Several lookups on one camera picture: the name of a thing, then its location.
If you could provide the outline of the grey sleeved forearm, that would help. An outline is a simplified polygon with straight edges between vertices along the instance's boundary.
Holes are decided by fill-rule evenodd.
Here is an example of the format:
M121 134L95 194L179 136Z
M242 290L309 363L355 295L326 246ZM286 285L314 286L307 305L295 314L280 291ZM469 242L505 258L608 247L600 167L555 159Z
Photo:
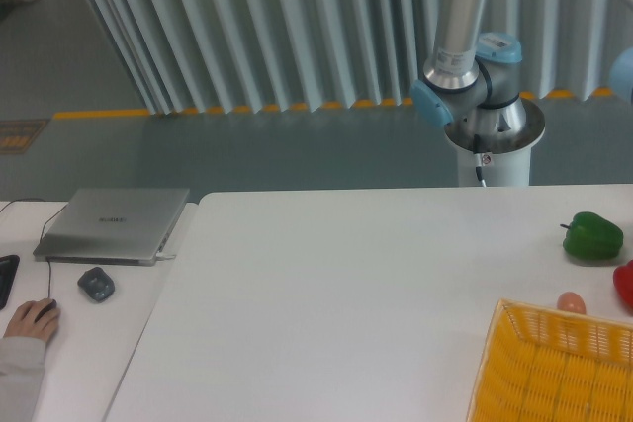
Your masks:
M45 350L40 339L1 339L2 421L33 419L45 374Z

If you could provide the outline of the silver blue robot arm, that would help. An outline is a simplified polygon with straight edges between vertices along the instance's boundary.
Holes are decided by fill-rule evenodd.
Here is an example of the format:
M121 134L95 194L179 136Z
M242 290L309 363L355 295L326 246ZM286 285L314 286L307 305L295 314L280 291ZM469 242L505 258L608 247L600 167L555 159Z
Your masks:
M603 85L632 90L632 0L440 0L431 54L410 88L426 120L444 127L498 101L512 67L522 91L557 87L585 99Z

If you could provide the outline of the person's right hand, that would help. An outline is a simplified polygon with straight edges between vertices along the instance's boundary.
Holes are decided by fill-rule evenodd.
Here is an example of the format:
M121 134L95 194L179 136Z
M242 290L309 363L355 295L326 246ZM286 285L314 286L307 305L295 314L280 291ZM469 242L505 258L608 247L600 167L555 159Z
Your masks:
M39 322L35 318L51 301L52 298L45 298L23 303L9 320L3 337L34 338L47 344L59 328L60 309L49 311Z

